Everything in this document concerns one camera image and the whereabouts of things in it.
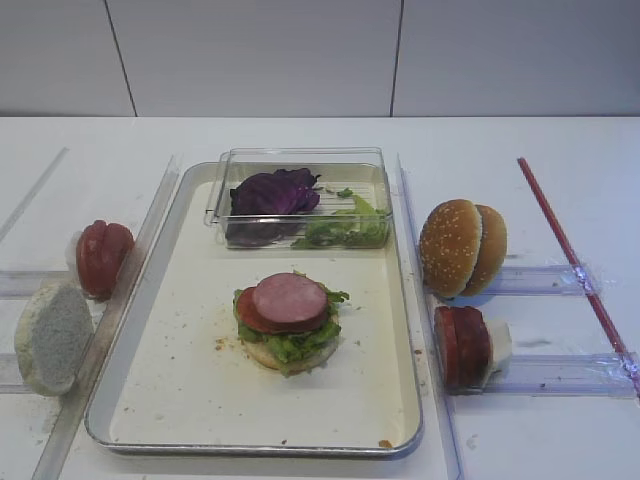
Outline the green lettuce on bun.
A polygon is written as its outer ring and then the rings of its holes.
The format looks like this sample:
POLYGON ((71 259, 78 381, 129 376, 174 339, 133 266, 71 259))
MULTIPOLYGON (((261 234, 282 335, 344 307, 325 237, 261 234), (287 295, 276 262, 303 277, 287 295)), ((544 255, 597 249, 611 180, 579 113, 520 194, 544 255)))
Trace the green lettuce on bun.
POLYGON ((270 275, 234 292, 238 337, 263 366, 295 375, 323 364, 337 349, 344 291, 294 271, 270 275))

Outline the white plastic pusher block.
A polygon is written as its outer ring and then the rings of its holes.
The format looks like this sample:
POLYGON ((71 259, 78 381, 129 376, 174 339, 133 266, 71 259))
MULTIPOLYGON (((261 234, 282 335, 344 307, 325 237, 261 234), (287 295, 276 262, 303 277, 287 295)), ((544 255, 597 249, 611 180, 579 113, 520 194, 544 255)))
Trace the white plastic pusher block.
POLYGON ((487 329, 491 342, 490 373, 508 367, 512 356, 512 338, 509 326, 502 320, 490 320, 487 329))

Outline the red plastic strip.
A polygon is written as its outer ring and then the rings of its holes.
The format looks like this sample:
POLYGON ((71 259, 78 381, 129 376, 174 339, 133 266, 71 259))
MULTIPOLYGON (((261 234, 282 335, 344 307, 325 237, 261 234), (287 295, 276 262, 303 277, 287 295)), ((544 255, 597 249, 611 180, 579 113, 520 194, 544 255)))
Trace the red plastic strip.
POLYGON ((636 396, 639 396, 639 373, 637 363, 632 359, 631 353, 627 349, 622 337, 620 336, 615 323, 611 319, 604 303, 599 294, 593 287, 586 269, 576 254, 571 242, 569 241, 564 229, 562 228, 558 218, 556 217, 547 197, 545 196, 541 186, 539 185, 533 171, 531 170, 527 160, 524 157, 517 159, 518 166, 524 175, 536 201, 544 214, 556 240, 561 247, 569 265, 571 266, 574 276, 578 284, 582 288, 591 308, 598 319, 602 330, 604 331, 614 352, 620 357, 627 376, 632 382, 636 396))

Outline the clear rail of tray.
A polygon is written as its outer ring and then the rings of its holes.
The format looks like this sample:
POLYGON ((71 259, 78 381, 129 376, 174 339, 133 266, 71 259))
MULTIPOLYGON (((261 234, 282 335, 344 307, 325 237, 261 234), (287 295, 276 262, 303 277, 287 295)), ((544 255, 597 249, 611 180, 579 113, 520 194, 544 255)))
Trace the clear rail of tray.
POLYGON ((414 228, 415 222, 411 207, 409 182, 407 180, 406 172, 402 167, 399 154, 396 155, 395 175, 402 204, 403 230, 407 239, 408 257, 411 264, 414 290, 417 297, 421 337, 426 348, 426 367, 429 371, 429 380, 427 382, 429 398, 434 404, 436 411, 441 445, 444 452, 446 478, 464 479, 465 473, 460 459, 455 419, 452 417, 452 405, 446 391, 443 389, 440 358, 433 339, 430 307, 424 290, 422 266, 419 258, 419 248, 414 228))
POLYGON ((134 249, 120 269, 118 284, 88 344, 83 363, 76 374, 76 382, 60 401, 61 409, 32 473, 33 480, 57 479, 60 476, 93 387, 119 328, 121 318, 126 312, 130 295, 151 250, 179 175, 179 161, 171 158, 141 225, 134 249))

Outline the tomato slice on burger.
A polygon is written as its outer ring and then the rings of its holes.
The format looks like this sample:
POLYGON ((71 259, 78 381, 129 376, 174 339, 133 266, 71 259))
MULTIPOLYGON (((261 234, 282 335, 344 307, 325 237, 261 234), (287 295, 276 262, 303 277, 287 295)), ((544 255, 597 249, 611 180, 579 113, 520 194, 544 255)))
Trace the tomato slice on burger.
POLYGON ((239 320, 249 328, 266 334, 276 334, 278 328, 276 324, 262 317, 253 302, 254 287, 248 287, 236 292, 235 310, 239 315, 239 320))

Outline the front red tomato slice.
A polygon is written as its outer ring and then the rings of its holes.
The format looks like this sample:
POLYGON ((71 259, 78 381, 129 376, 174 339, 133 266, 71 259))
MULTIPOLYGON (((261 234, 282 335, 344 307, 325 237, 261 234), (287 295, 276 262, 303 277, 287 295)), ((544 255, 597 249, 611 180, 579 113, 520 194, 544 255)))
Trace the front red tomato slice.
POLYGON ((111 297, 132 246, 131 232, 121 224, 96 220, 84 229, 76 245, 76 264, 81 287, 90 297, 111 297))

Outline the front dark meat patty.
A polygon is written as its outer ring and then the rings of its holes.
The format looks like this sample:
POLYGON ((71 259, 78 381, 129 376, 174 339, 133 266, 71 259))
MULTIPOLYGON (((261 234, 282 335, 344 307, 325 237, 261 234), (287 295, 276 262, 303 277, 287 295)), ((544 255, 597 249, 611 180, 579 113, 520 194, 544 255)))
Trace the front dark meat patty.
POLYGON ((452 309, 445 306, 437 307, 434 320, 444 383, 448 389, 457 389, 459 387, 459 358, 452 309))

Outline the clear rail right of tray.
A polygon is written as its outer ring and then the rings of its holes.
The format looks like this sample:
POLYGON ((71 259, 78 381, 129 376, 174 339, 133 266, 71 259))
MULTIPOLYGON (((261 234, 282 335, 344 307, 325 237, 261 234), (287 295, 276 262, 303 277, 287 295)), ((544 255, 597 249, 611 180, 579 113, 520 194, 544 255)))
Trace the clear rail right of tray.
POLYGON ((441 445, 444 452, 446 478, 464 479, 465 473, 460 459, 455 419, 452 417, 452 405, 446 391, 443 389, 440 358, 433 339, 430 307, 424 290, 422 266, 419 258, 419 248, 414 228, 415 222, 411 207, 409 182, 407 180, 406 172, 402 167, 399 154, 396 155, 395 175, 402 204, 403 230, 407 239, 408 257, 411 264, 414 290, 417 297, 421 337, 426 348, 426 367, 429 371, 429 380, 427 382, 429 398, 434 404, 436 411, 441 445))

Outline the clear rail left of tray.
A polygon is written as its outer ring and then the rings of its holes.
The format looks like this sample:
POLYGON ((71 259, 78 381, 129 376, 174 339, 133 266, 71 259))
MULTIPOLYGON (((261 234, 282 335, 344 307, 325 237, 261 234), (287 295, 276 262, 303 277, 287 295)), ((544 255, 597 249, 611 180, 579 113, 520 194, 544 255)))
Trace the clear rail left of tray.
POLYGON ((32 473, 33 480, 57 479, 60 476, 93 387, 119 328, 121 318, 126 312, 130 295, 151 250, 179 175, 179 161, 171 158, 141 225, 134 249, 120 269, 118 284, 88 344, 83 363, 76 374, 76 382, 60 401, 61 409, 32 473))

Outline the purple cabbage leaf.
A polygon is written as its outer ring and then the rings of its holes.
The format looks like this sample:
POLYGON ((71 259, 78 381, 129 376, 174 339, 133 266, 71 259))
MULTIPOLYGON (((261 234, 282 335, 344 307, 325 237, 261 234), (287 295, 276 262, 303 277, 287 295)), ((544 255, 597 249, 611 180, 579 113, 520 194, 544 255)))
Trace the purple cabbage leaf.
MULTIPOLYGON (((230 190, 232 216, 296 215, 311 212, 320 195, 313 189, 319 175, 308 168, 278 169, 246 178, 230 190)), ((226 239, 239 247, 259 247, 292 235, 300 224, 288 222, 233 222, 226 239)))

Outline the red tomato slice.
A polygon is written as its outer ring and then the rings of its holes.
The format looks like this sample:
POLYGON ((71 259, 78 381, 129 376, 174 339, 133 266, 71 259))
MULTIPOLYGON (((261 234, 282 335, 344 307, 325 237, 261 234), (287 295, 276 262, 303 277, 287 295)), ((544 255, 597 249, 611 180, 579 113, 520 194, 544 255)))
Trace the red tomato slice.
POLYGON ((131 232, 121 224, 96 220, 84 229, 76 245, 76 264, 81 287, 90 297, 111 297, 132 246, 131 232))
POLYGON ((86 236, 86 266, 95 281, 112 281, 117 277, 121 264, 133 248, 134 240, 129 229, 118 223, 107 224, 97 220, 86 236))

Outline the clear rail under tomatoes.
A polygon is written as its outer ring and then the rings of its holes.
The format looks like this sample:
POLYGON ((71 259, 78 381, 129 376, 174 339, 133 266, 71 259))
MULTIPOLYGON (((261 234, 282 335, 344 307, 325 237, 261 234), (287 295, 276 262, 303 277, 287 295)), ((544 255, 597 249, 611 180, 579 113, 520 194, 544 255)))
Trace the clear rail under tomatoes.
POLYGON ((56 283, 71 282, 80 286, 74 274, 64 271, 1 271, 1 299, 28 299, 40 288, 56 283))

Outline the clear plastic container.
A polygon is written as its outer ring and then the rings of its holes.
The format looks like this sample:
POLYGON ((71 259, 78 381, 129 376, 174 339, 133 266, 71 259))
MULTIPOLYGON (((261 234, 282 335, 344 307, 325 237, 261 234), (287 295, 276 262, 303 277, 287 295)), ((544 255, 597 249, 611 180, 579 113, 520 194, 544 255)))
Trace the clear plastic container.
POLYGON ((382 152, 378 148, 237 148, 221 157, 205 210, 204 222, 218 231, 218 238, 229 248, 291 248, 301 238, 307 225, 323 219, 339 209, 353 206, 351 200, 340 200, 336 191, 351 188, 374 208, 386 210, 389 233, 392 207, 382 152), (258 173, 273 173, 278 169, 308 168, 319 175, 313 189, 320 195, 318 205, 305 214, 274 216, 232 216, 230 190, 246 178, 258 173), (259 247, 239 247, 226 239, 227 227, 233 222, 288 222, 300 224, 292 235, 259 247))

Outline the silver metal baking tray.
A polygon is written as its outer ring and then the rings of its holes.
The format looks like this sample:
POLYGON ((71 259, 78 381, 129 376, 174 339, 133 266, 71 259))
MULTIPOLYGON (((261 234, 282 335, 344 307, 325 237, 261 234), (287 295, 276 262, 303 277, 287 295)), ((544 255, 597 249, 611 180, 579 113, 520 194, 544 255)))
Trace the silver metal baking tray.
POLYGON ((203 221, 219 165, 188 169, 85 417, 104 447, 145 454, 393 457, 422 407, 394 240, 372 250, 228 249, 203 221), (234 293, 299 271, 349 300, 337 351, 286 377, 244 351, 234 293))

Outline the sesame bun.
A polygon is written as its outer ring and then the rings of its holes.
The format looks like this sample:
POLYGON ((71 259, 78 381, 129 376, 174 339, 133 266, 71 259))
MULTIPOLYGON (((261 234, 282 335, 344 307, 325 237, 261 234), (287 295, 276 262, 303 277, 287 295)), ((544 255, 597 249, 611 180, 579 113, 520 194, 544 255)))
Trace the sesame bun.
POLYGON ((507 252, 507 229, 502 215, 486 205, 476 204, 482 221, 480 248, 473 273, 462 296, 481 293, 499 272, 507 252))
POLYGON ((481 236, 481 216, 471 201, 453 199, 437 205, 420 233, 424 283, 441 297, 459 295, 474 272, 481 236))

